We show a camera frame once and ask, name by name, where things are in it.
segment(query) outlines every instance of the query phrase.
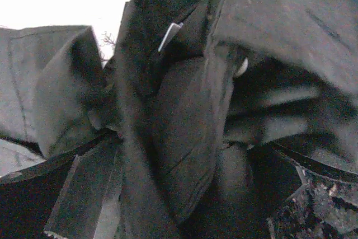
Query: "gray cloth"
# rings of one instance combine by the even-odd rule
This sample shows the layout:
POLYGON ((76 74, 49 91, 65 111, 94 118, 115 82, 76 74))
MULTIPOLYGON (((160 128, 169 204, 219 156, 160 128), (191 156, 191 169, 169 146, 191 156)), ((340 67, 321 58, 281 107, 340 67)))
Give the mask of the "gray cloth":
MULTIPOLYGON (((218 66, 223 73, 227 69, 225 62, 218 62, 218 66)), ((219 115, 227 113, 232 92, 225 83, 220 88, 207 81, 203 83, 204 70, 203 58, 191 59, 171 68, 154 104, 153 143, 157 150, 157 165, 161 168, 158 177, 178 223, 192 213, 198 197, 211 184, 215 149, 222 146, 219 134, 225 122, 219 115)))
POLYGON ((28 148, 0 139, 0 177, 44 161, 44 158, 28 148))
POLYGON ((0 137, 37 142, 33 115, 37 79, 68 39, 85 28, 0 28, 0 137))
POLYGON ((39 74, 34 91, 34 122, 46 158, 93 140, 97 129, 88 113, 106 106, 104 72, 91 27, 72 36, 39 74))

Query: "bag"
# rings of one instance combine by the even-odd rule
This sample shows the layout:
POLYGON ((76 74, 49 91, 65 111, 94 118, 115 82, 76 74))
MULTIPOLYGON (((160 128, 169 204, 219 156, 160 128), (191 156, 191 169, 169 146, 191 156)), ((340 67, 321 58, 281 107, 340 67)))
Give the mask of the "bag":
POLYGON ((40 150, 108 127, 124 143, 77 157, 45 233, 92 238, 122 167, 117 238, 355 238, 356 14, 355 0, 131 0, 107 83, 91 30, 71 38, 37 79, 40 150))

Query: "black material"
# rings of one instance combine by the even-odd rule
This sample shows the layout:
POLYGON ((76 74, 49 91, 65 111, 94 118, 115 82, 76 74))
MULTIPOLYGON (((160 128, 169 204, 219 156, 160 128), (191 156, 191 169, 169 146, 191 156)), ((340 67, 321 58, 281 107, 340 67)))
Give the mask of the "black material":
POLYGON ((278 159, 270 143, 250 149, 248 158, 258 190, 260 217, 264 220, 300 188, 302 182, 295 166, 278 159))
POLYGON ((42 238, 75 155, 85 154, 109 137, 108 131, 101 133, 74 151, 20 170, 16 177, 0 178, 0 238, 42 238))
POLYGON ((187 238, 268 238, 259 204, 247 146, 234 144, 218 151, 214 180, 180 228, 187 238))
POLYGON ((0 238, 41 238, 72 159, 35 178, 0 185, 0 238))
POLYGON ((279 151, 282 152, 285 156, 295 160, 301 166, 305 167, 306 169, 312 170, 322 176, 329 177, 332 180, 340 180, 340 181, 347 181, 353 182, 358 184, 358 174, 354 172, 348 172, 341 169, 337 169, 335 167, 325 165, 323 163, 317 162, 311 158, 308 158, 296 151, 300 149, 288 149, 286 147, 282 147, 279 143, 277 144, 280 146, 279 151))
POLYGON ((353 162, 337 154, 339 152, 337 148, 340 145, 332 134, 293 135, 279 139, 276 143, 288 149, 296 149, 298 153, 310 159, 336 168, 337 172, 335 174, 338 175, 338 179, 340 179, 342 174, 346 174, 344 172, 341 173, 341 171, 358 173, 358 167, 353 162))
POLYGON ((102 201, 118 155, 121 141, 113 132, 83 156, 76 156, 44 228, 48 235, 93 238, 102 201))
MULTIPOLYGON (((126 4, 114 56, 117 105, 124 116, 126 140, 121 209, 127 238, 180 237, 177 225, 190 214, 188 208, 195 206, 192 201, 200 199, 204 189, 201 187, 206 183, 205 172, 214 170, 210 156, 214 156, 223 139, 260 145, 288 135, 332 133, 341 146, 335 153, 356 166, 357 113, 351 102, 357 93, 353 1, 167 2, 132 0, 126 4), (325 26, 317 24, 312 13, 325 26), (157 50, 170 23, 183 20, 183 28, 167 51, 151 53, 157 50), (244 88, 243 94, 233 96, 232 104, 236 107, 232 106, 230 112, 232 118, 241 116, 247 124, 237 126, 237 121, 231 121, 232 133, 228 137, 227 133, 223 135, 223 129, 233 91, 232 75, 245 56, 249 58, 247 76, 238 79, 234 86, 238 91, 244 88), (190 74, 181 80, 185 71, 173 72, 181 64, 190 73, 201 57, 204 57, 203 67, 192 73, 192 80, 190 74), (171 66, 179 61, 183 63, 171 66), (197 103, 195 97, 181 103, 197 89, 203 90, 197 94, 197 103), (302 104, 311 111, 300 108, 302 104), (212 115, 201 114, 200 108, 207 111, 208 105, 212 115), (345 112, 338 113, 339 108, 345 112), (181 118, 190 113, 193 120, 181 118), (213 132, 208 122, 216 127, 213 132), (206 143, 193 139, 195 133, 208 130, 214 138, 208 138, 206 143), (203 154, 205 150, 204 158, 192 158, 193 152, 203 154), (201 165, 202 171, 192 169, 203 161, 206 164, 201 165), (197 183, 191 193, 184 186, 195 182, 188 179, 197 183)), ((266 169, 260 168, 259 163, 253 166, 268 175, 271 160, 270 155, 258 160, 263 163, 261 166, 267 164, 266 169)), ((262 208, 268 210, 264 213, 273 213, 302 184, 296 173, 295 167, 288 163, 273 171, 270 179, 257 179, 258 184, 268 188, 275 180, 292 183, 271 188, 271 196, 262 194, 261 198, 270 198, 272 204, 262 208)))

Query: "stitching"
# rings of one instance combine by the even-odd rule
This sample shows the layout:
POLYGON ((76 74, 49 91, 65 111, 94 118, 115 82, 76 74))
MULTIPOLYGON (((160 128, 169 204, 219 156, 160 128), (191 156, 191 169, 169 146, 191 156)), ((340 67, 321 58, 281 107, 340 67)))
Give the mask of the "stitching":
MULTIPOLYGON (((80 31, 83 31, 84 29, 86 29, 88 27, 91 27, 91 26, 78 27, 78 29, 74 29, 74 30, 80 32, 80 31)), ((40 32, 23 34, 23 35, 19 35, 19 36, 17 36, 18 33, 12 33, 12 37, 10 39, 11 40, 13 40, 13 39, 22 39, 22 38, 26 38, 28 36, 47 35, 47 34, 53 34, 53 33, 59 33, 59 32, 68 32, 68 31, 73 31, 73 30, 72 29, 63 29, 63 30, 57 29, 57 30, 47 30, 47 31, 43 30, 43 31, 40 31, 40 32)))
POLYGON ((16 93, 16 96, 18 98, 18 102, 19 102, 19 105, 20 105, 21 114, 22 114, 22 121, 23 121, 23 131, 24 131, 24 134, 25 134, 25 139, 27 140, 28 139, 28 134, 27 134, 27 130, 26 130, 25 109, 24 109, 24 106, 23 106, 23 100, 21 98, 20 91, 17 88, 16 76, 15 76, 15 73, 14 73, 14 64, 13 64, 13 59, 12 59, 13 57, 12 57, 12 50, 11 50, 11 41, 12 41, 12 39, 9 39, 9 42, 7 44, 8 58, 9 58, 9 64, 10 64, 10 72, 11 72, 11 77, 12 77, 12 84, 13 84, 13 86, 15 88, 15 93, 16 93))

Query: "tree branch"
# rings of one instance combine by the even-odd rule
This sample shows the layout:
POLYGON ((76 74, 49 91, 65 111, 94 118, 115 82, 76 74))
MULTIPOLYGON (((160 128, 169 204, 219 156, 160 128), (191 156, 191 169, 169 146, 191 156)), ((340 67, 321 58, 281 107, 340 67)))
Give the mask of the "tree branch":
POLYGON ((105 45, 109 45, 112 47, 112 49, 114 50, 115 47, 116 47, 116 40, 115 38, 112 36, 112 34, 108 34, 107 31, 105 31, 104 34, 102 34, 103 38, 102 38, 102 41, 103 41, 103 45, 102 46, 105 46, 105 45))

